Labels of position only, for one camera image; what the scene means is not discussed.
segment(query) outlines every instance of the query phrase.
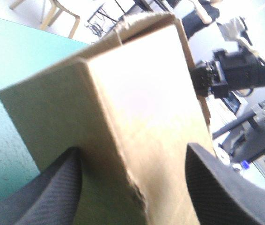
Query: wooden chair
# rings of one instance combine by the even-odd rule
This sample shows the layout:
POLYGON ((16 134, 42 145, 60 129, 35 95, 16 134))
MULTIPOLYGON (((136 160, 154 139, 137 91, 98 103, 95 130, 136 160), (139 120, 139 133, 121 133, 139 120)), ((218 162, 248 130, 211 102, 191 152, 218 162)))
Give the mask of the wooden chair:
MULTIPOLYGON (((22 2, 24 2, 25 0, 15 0, 11 5, 10 5, 10 9, 14 9, 16 8, 18 5, 20 5, 22 2)), ((51 26, 56 20, 57 18, 61 15, 61 13, 67 12, 70 15, 75 17, 75 22, 74 25, 69 33, 68 38, 73 38, 75 31, 80 23, 80 16, 69 11, 67 8, 65 8, 64 6, 62 6, 60 4, 60 2, 58 0, 49 0, 51 3, 51 9, 49 10, 48 14, 46 15, 46 17, 43 19, 42 24, 40 25, 40 30, 46 30, 47 26, 51 26)))

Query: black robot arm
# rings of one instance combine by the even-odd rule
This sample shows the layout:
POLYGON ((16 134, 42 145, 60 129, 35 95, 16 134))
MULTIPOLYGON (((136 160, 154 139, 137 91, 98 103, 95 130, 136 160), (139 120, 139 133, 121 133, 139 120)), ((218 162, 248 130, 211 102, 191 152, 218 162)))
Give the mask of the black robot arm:
POLYGON ((212 61, 191 70, 191 78, 198 95, 215 98, 228 96, 231 90, 265 86, 265 63, 247 50, 230 52, 221 49, 212 61))

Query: chair leg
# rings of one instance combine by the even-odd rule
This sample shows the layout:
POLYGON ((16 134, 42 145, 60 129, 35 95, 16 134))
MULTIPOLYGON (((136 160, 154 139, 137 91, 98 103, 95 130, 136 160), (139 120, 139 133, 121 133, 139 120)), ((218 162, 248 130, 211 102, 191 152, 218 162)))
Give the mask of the chair leg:
POLYGON ((15 0, 10 6, 9 8, 10 9, 14 9, 16 8, 17 6, 19 6, 21 3, 23 3, 25 0, 15 0))
POLYGON ((56 20, 57 18, 61 15, 61 13, 63 12, 62 9, 59 8, 58 12, 54 15, 54 17, 50 20, 48 26, 51 26, 56 20))
POLYGON ((46 27, 48 26, 48 24, 52 20, 54 13, 56 12, 56 9, 57 9, 57 6, 55 4, 52 4, 52 7, 51 7, 49 13, 47 14, 47 16, 45 17, 45 19, 43 20, 43 22, 40 26, 40 30, 46 29, 46 27))
POLYGON ((70 34, 69 34, 68 38, 70 38, 70 39, 73 38, 73 36, 74 36, 74 34, 75 34, 75 31, 76 31, 78 25, 80 24, 80 21, 81 21, 81 18, 80 18, 79 16, 76 16, 76 17, 75 17, 74 25, 73 25, 73 27, 72 27, 72 29, 71 29, 71 31, 70 31, 70 34))

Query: table surface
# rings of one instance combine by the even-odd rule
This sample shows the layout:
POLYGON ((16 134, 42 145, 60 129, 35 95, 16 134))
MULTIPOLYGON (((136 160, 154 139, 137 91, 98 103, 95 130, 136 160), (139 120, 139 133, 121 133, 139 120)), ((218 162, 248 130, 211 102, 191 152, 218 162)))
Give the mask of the table surface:
MULTIPOLYGON (((0 19, 0 89, 48 67, 87 46, 0 19)), ((0 200, 39 171, 0 102, 0 200)))

